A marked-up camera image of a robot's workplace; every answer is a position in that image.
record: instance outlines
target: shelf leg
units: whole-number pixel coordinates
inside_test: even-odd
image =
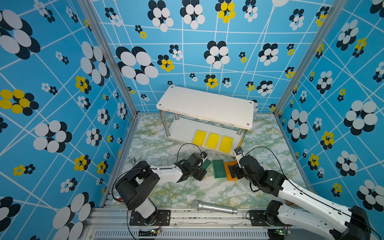
[[[244,140],[244,137],[245,137],[245,135],[246,135],[247,131],[248,131],[248,130],[244,129],[244,134],[243,134],[243,136],[242,136],[242,138],[241,138],[241,140],[240,140],[239,144],[237,145],[237,147],[240,147],[240,146],[241,146],[241,144],[243,144],[243,140]]]
[[[163,126],[164,126],[164,130],[166,131],[166,136],[169,137],[170,133],[169,133],[169,129],[168,129],[167,121],[166,121],[166,115],[165,115],[164,110],[160,110],[160,117],[161,117],[161,121],[162,121]]]

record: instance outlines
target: floral wallpaper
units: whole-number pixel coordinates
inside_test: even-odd
[[[141,112],[170,85],[275,110],[333,0],[93,0]]]
[[[381,236],[383,6],[383,1],[347,2],[277,114],[314,191],[363,208]]]
[[[0,239],[78,239],[131,114],[77,1],[0,6]]]

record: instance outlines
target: black mounting plate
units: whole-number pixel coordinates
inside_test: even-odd
[[[266,223],[266,216],[264,215],[265,210],[249,210],[249,218],[253,227],[257,226],[271,226]]]
[[[170,210],[158,210],[158,216],[162,219],[156,218],[155,223],[152,226],[169,226]],[[143,218],[138,211],[134,211],[129,221],[130,226],[147,226],[145,224],[145,218]]]

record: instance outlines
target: yellow sponge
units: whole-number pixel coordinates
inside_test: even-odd
[[[216,149],[219,140],[220,140],[220,135],[211,132],[209,134],[207,144],[205,146],[210,149]]]
[[[231,151],[231,148],[232,148],[232,143],[233,143],[233,138],[223,136],[219,150],[221,152],[229,153]]]
[[[195,134],[195,138],[193,139],[192,143],[198,146],[203,146],[206,136],[207,136],[207,132],[197,130]]]

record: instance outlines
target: robotic arm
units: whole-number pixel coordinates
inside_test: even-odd
[[[293,202],[310,212],[295,210],[273,200],[265,211],[269,224],[295,225],[331,240],[370,239],[367,213],[362,208],[348,208],[322,198],[279,172],[264,170],[255,158],[244,156],[240,147],[234,151],[238,161],[234,170],[239,179],[244,176],[259,190]]]
[[[129,210],[136,210],[146,219],[148,225],[157,217],[157,208],[148,198],[157,184],[165,182],[181,182],[190,176],[201,181],[206,170],[201,165],[207,154],[193,153],[187,160],[183,159],[171,166],[157,167],[140,161],[114,184],[117,192]]]

